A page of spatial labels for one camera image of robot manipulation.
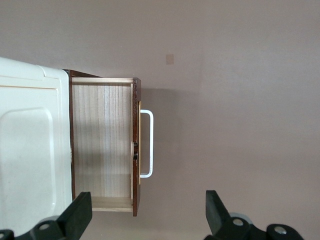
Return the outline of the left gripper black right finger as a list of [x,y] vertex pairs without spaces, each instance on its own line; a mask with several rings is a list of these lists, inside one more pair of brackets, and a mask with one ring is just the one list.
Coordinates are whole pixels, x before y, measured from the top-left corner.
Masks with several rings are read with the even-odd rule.
[[205,240],[264,240],[266,233],[242,217],[232,217],[218,193],[207,190],[205,196],[205,216],[211,235]]

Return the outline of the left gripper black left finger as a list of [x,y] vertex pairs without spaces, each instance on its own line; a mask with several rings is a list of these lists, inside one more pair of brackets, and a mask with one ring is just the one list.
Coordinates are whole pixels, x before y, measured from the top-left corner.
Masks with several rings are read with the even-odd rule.
[[46,220],[16,240],[79,240],[92,219],[90,192],[81,192],[56,220]]

